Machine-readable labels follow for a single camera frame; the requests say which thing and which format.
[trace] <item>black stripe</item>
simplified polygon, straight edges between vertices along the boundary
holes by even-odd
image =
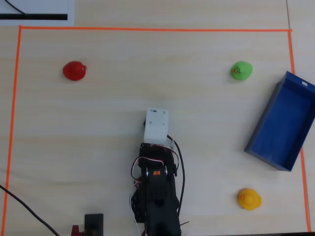
[[[0,14],[0,20],[68,20],[68,14]]]

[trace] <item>red rubber duck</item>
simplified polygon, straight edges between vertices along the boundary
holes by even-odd
[[[72,81],[81,80],[86,73],[87,67],[79,61],[71,61],[63,68],[63,74]]]

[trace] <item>blue plastic bin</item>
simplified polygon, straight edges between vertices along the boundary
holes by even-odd
[[[315,118],[315,86],[286,72],[245,152],[281,171],[291,171]]]

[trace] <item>white paper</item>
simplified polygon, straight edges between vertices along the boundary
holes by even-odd
[[[74,25],[74,0],[9,0],[25,13],[67,14],[68,20],[0,20],[0,26],[72,26]],[[5,1],[0,0],[0,14],[20,14]]]

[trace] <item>orange tape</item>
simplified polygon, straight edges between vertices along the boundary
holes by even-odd
[[[294,71],[294,60],[293,60],[291,31],[287,32],[287,38],[288,38],[288,41],[289,41],[291,71],[294,74],[295,71]],[[310,223],[310,214],[309,214],[309,201],[308,201],[308,193],[307,193],[307,185],[306,185],[306,175],[305,175],[305,164],[304,164],[303,147],[301,148],[300,155],[301,155],[301,167],[302,167],[302,180],[303,180],[303,193],[304,193],[304,206],[305,206],[306,225],[307,225],[307,231],[311,232],[311,223]]]
[[[155,28],[150,29],[150,28],[112,28],[112,27],[19,26],[19,35],[18,35],[18,43],[17,43],[17,51],[16,51],[16,59],[15,59],[13,95],[12,95],[9,151],[8,151],[6,182],[5,182],[5,188],[6,189],[9,189],[12,143],[13,143],[13,129],[14,129],[15,100],[16,100],[16,87],[17,87],[17,79],[18,79],[18,68],[19,68],[22,29],[29,29],[29,30],[120,30],[120,31],[125,30],[125,31],[169,31],[169,32],[287,32],[288,40],[289,40],[291,70],[292,70],[292,73],[294,74],[293,52],[292,52],[292,43],[291,43],[291,31],[292,31],[291,29],[155,29]],[[302,176],[303,176],[303,188],[304,188],[305,214],[306,214],[308,232],[310,232],[311,231],[311,225],[310,225],[310,217],[309,217],[309,210],[308,210],[308,197],[307,197],[303,149],[301,149],[301,163],[302,163]],[[1,236],[4,236],[6,210],[7,210],[7,193],[4,194]]]
[[[6,189],[9,189],[9,180],[10,180],[11,154],[12,154],[12,142],[13,142],[13,127],[14,127],[14,112],[15,112],[15,98],[16,98],[16,84],[17,84],[17,79],[18,79],[19,58],[20,58],[20,48],[21,48],[21,34],[22,34],[22,27],[19,26],[19,36],[18,36],[18,45],[17,45],[17,49],[16,49],[15,72],[14,72],[13,95],[12,95],[9,152],[8,152],[8,162],[7,162],[7,166],[6,166],[6,180],[5,180],[5,188]],[[6,192],[4,194],[1,236],[4,236],[7,201],[8,201],[8,194]]]
[[[46,27],[22,26],[29,30],[120,30],[120,31],[169,31],[169,32],[289,32],[291,29],[159,29],[159,28],[115,28],[115,27]]]

